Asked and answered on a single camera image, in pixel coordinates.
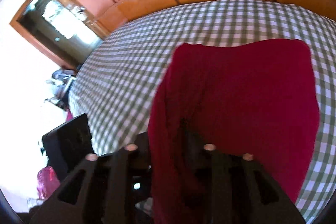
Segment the pink bag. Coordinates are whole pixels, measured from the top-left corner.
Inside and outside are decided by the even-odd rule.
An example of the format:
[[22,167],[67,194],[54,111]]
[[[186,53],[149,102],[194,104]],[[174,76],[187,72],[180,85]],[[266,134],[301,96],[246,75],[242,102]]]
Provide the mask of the pink bag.
[[37,174],[37,181],[38,196],[42,200],[48,199],[60,186],[60,181],[52,166],[41,169]]

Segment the green checked bedspread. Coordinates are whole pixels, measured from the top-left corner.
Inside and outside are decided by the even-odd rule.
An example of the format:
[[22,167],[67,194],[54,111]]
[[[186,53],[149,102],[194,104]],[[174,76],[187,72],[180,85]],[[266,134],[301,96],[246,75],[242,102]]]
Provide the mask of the green checked bedspread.
[[70,90],[74,116],[86,114],[98,154],[147,129],[151,101],[171,55],[183,43],[233,47],[266,39],[309,46],[320,124],[296,205],[313,223],[335,191],[335,21],[301,6],[218,0],[164,9],[112,32],[82,65]]

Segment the dark red garment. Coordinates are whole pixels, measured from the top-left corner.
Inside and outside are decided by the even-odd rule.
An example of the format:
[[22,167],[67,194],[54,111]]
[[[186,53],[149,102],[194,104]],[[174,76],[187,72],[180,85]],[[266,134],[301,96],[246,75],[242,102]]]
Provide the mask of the dark red garment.
[[182,135],[222,153],[249,153],[295,202],[319,126],[309,46],[270,39],[238,47],[182,44],[155,94],[148,137],[155,223],[194,223],[182,189],[198,184],[182,160]]

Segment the wooden framed mirror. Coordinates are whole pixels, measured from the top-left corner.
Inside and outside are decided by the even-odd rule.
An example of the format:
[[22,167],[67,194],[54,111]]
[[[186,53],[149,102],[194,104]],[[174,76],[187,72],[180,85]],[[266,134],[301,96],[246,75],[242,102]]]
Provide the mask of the wooden framed mirror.
[[74,70],[109,35],[76,0],[26,0],[10,25],[57,65]]

